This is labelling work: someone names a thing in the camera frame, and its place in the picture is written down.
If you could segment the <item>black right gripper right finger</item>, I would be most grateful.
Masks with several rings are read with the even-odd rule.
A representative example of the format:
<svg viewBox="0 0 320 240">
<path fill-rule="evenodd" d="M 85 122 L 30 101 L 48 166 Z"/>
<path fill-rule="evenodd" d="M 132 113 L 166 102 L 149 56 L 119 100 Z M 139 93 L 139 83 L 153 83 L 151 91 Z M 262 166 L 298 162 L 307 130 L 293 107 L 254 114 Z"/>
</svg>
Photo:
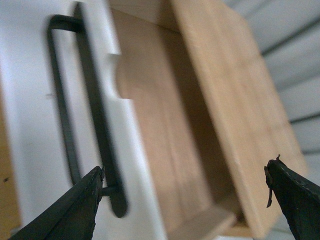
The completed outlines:
<svg viewBox="0 0 320 240">
<path fill-rule="evenodd" d="M 288 168 L 279 157 L 270 159 L 264 166 L 269 188 L 267 208 L 272 196 L 285 216 L 296 240 L 320 238 L 320 187 Z"/>
</svg>

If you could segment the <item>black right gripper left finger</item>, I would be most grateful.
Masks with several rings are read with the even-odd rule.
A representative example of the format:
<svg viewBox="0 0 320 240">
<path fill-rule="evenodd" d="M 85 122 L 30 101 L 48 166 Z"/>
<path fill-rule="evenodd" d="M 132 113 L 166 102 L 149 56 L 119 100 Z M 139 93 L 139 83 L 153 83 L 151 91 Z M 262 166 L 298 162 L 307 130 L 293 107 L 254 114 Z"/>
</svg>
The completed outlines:
<svg viewBox="0 0 320 240">
<path fill-rule="evenodd" d="M 91 240 L 102 199 L 103 171 L 93 168 L 11 240 Z"/>
</svg>

